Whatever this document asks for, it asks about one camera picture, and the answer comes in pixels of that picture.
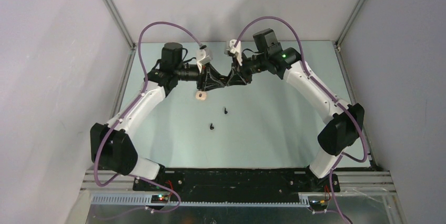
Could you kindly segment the beige earbud charging case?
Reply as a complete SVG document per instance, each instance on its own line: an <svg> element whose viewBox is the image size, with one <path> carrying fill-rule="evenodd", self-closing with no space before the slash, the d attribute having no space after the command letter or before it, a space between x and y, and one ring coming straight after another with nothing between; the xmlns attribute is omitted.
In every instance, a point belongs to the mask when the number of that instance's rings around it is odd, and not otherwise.
<svg viewBox="0 0 446 224"><path fill-rule="evenodd" d="M195 95L195 98L197 100L204 101L207 98L207 93L205 91L197 91L196 95Z"/></svg>

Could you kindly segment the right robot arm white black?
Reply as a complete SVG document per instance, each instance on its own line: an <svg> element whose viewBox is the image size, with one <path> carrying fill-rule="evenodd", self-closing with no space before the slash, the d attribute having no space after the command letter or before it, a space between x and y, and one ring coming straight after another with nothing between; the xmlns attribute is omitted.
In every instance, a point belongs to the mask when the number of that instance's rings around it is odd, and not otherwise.
<svg viewBox="0 0 446 224"><path fill-rule="evenodd" d="M244 74L242 79L263 71L277 75L303 95L325 124L317 137L318 153L309 165L312 173L306 176L307 187L320 191L345 149L361 137L364 108L334 95L295 48L282 48L272 29L255 33L254 39L257 54L252 58L243 56L236 39L227 43L226 53L235 59L236 69Z"/></svg>

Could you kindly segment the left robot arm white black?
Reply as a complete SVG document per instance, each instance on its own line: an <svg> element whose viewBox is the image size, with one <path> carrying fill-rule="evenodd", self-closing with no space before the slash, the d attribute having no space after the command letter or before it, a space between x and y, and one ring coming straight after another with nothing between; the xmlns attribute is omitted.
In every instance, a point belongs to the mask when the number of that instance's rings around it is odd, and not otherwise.
<svg viewBox="0 0 446 224"><path fill-rule="evenodd" d="M179 81L199 81L212 53L202 45L195 64L185 60L188 50L180 43L166 43L161 57L145 74L140 90L124 109L104 124L95 123L90 130L90 147L94 168L105 168L124 176L146 178L152 190L161 190L166 176L162 165L141 157L132 137L149 113L178 85Z"/></svg>

